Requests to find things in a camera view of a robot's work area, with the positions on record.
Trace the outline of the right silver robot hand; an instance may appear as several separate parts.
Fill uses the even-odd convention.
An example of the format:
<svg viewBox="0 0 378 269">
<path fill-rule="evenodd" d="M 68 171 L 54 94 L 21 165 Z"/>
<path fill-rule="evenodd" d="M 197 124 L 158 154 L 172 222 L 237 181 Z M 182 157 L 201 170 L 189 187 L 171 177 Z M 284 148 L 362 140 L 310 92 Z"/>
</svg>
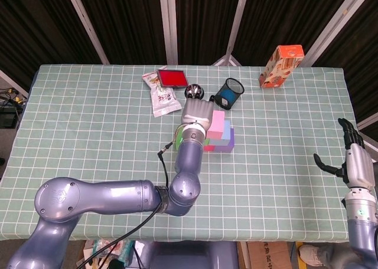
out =
<svg viewBox="0 0 378 269">
<path fill-rule="evenodd" d="M 315 164 L 324 172 L 342 178 L 348 188 L 364 188 L 372 190 L 375 187 L 374 167 L 372 157 L 365 148 L 364 140 L 351 122 L 338 118 L 344 132 L 346 150 L 345 162 L 340 168 L 325 165 L 315 153 Z"/>
</svg>

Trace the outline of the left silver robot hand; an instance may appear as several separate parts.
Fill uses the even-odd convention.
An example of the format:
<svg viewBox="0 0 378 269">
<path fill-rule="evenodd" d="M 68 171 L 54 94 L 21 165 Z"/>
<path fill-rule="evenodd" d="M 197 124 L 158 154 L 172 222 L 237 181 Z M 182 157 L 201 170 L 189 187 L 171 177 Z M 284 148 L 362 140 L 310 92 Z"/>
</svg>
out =
<svg viewBox="0 0 378 269">
<path fill-rule="evenodd" d="M 188 98 L 184 105 L 181 123 L 198 123 L 205 131 L 208 131 L 212 124 L 213 111 L 212 101 Z"/>
</svg>

